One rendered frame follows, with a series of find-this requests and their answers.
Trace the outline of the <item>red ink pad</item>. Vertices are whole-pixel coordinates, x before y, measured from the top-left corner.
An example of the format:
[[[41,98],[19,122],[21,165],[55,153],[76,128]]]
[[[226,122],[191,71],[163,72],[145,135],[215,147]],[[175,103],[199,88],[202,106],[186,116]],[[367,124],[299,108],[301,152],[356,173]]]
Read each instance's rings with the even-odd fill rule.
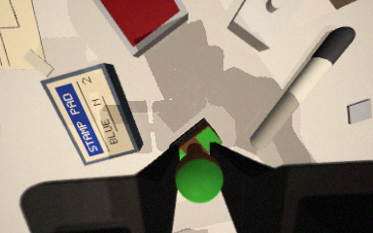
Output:
[[[137,58],[188,20],[182,0],[92,1]]]

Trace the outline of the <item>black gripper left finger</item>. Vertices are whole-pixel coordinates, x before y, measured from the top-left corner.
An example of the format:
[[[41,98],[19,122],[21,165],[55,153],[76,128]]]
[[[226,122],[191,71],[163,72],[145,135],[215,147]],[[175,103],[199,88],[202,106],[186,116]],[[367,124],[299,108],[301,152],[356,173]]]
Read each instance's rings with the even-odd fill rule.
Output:
[[[179,145],[134,175],[35,183],[20,196],[30,233],[127,227],[131,233],[172,233]]]

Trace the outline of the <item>tan rectangular box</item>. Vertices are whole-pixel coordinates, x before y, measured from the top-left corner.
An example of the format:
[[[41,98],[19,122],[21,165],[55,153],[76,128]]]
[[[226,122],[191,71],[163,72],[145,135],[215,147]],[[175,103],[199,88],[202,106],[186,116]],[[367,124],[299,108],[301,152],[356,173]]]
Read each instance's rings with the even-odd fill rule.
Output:
[[[329,1],[332,3],[332,5],[337,10],[339,8],[342,8],[344,6],[354,3],[354,1],[356,0],[329,0]]]

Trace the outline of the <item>cream inspection card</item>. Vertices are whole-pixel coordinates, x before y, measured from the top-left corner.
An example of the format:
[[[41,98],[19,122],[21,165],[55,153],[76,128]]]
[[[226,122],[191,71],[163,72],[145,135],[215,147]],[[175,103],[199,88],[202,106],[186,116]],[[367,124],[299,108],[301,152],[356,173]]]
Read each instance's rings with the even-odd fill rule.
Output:
[[[0,69],[52,70],[44,56],[32,0],[0,0]]]

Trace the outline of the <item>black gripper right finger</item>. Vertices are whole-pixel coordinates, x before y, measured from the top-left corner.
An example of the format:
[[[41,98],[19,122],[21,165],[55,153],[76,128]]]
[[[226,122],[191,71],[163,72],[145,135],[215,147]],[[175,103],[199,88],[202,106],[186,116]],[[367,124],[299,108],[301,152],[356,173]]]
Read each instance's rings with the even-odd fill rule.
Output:
[[[216,142],[221,194],[237,233],[293,233],[299,200],[373,192],[373,160],[272,167]]]

